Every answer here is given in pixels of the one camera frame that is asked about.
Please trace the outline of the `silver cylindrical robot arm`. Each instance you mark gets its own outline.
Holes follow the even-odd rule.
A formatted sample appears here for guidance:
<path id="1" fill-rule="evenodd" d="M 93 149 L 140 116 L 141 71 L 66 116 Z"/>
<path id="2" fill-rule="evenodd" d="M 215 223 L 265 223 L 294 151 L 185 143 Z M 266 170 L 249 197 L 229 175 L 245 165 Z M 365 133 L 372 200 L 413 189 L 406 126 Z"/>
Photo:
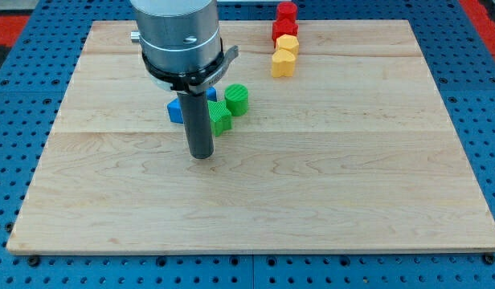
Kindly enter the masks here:
<path id="1" fill-rule="evenodd" d="M 194 72 L 219 57 L 216 0 L 131 0 L 144 56 L 169 73 Z"/>

